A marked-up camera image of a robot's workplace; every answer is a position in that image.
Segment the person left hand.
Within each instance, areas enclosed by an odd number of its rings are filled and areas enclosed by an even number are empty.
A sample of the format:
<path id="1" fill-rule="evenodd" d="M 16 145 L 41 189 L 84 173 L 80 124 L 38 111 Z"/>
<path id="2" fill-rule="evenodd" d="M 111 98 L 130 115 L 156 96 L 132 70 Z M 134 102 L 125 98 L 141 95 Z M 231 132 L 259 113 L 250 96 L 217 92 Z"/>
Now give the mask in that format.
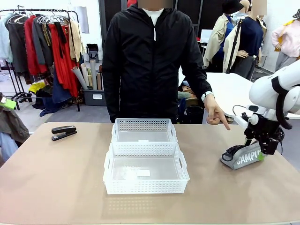
<path id="1" fill-rule="evenodd" d="M 230 126 L 226 120 L 226 117 L 212 94 L 208 94 L 205 97 L 204 106 L 205 110 L 208 112 L 207 122 L 209 124 L 218 125 L 220 122 L 222 122 L 225 128 L 230 130 Z"/>

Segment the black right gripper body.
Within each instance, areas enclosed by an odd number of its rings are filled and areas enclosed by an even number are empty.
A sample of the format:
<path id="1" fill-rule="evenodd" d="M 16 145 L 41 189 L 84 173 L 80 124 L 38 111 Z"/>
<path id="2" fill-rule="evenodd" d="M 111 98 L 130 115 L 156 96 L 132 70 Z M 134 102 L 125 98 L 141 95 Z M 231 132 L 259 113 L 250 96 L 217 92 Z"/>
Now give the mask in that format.
<path id="1" fill-rule="evenodd" d="M 284 132 L 277 121 L 269 120 L 260 114 L 253 114 L 248 118 L 245 132 L 255 132 L 255 139 L 272 137 L 280 142 L 284 139 Z"/>

